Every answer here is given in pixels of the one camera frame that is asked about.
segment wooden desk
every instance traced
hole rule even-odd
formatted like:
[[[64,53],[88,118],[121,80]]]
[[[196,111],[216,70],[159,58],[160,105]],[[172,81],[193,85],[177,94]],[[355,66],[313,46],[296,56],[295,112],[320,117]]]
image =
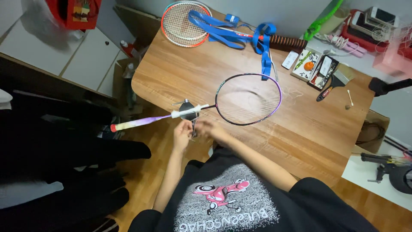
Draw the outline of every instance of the wooden desk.
[[[273,49],[271,53],[284,93],[274,115],[249,126],[224,122],[216,109],[204,110],[201,115],[221,121],[232,135],[291,174],[315,177],[332,186],[343,173],[372,103],[374,93],[368,89],[371,78],[355,71],[355,79],[345,88],[337,88],[316,102],[319,91],[290,76],[291,70],[281,66],[288,53]],[[133,76],[132,88],[140,97],[172,112],[179,108],[172,103],[185,98],[194,105],[212,104],[226,78],[260,71],[261,55],[250,44],[244,50],[218,42],[183,48],[173,45],[159,31]],[[349,110],[345,109],[350,104],[347,89],[354,102]]]

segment green rope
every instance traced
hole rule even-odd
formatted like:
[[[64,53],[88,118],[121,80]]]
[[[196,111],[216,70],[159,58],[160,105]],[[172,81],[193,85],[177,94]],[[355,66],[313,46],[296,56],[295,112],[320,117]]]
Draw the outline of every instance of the green rope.
[[[336,4],[336,6],[332,9],[329,14],[327,14],[325,17],[322,19],[316,20],[313,22],[310,27],[306,30],[305,34],[303,35],[303,39],[309,41],[310,39],[313,38],[313,36],[318,33],[321,29],[321,25],[324,24],[332,15],[337,11],[337,9],[340,7],[342,4],[343,0],[339,0],[339,2]]]

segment t-shirt graphic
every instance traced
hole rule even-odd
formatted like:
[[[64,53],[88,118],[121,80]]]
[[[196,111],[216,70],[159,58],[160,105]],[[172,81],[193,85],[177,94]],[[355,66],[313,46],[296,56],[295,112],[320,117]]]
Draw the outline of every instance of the t-shirt graphic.
[[[237,164],[213,180],[194,183],[186,189],[176,212],[174,230],[254,230],[279,219],[258,176],[245,164]]]

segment orange ball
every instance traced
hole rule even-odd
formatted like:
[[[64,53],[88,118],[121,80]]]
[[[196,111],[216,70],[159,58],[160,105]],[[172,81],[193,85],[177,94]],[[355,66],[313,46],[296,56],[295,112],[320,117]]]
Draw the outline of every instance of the orange ball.
[[[309,61],[303,66],[303,68],[306,71],[309,71],[309,70],[312,70],[314,66],[315,66],[315,64],[312,61]]]

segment red butt cap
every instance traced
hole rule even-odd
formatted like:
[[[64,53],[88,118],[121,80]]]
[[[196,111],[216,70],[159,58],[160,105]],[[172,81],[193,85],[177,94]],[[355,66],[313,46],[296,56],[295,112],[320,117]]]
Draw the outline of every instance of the red butt cap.
[[[116,131],[117,131],[117,130],[116,130],[116,125],[115,125],[115,124],[110,125],[110,130],[111,130],[112,132],[116,132]]]

